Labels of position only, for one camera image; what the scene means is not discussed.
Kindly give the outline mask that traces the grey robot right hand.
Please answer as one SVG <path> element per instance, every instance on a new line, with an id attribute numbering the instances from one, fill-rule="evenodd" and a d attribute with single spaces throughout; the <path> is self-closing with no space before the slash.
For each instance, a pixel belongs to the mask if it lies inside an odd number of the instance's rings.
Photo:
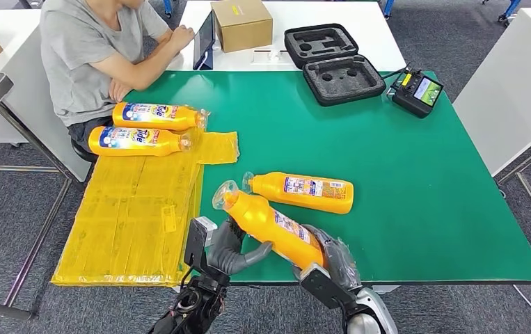
<path id="1" fill-rule="evenodd" d="M 327 232 L 312 225 L 304 227 L 317 238 L 325 259 L 324 268 L 331 280 L 347 291 L 361 288 L 360 273 L 347 245 L 341 239 L 335 239 Z"/>

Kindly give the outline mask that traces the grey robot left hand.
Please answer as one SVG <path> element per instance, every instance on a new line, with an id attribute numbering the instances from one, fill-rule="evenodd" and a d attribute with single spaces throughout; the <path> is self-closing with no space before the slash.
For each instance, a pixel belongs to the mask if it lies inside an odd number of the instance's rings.
<path id="1" fill-rule="evenodd" d="M 273 248 L 270 241 L 261 243 L 255 250 L 242 253 L 246 233 L 233 217 L 227 217 L 214 235 L 207 255 L 207 263 L 227 275 L 234 275 L 263 260 Z"/>

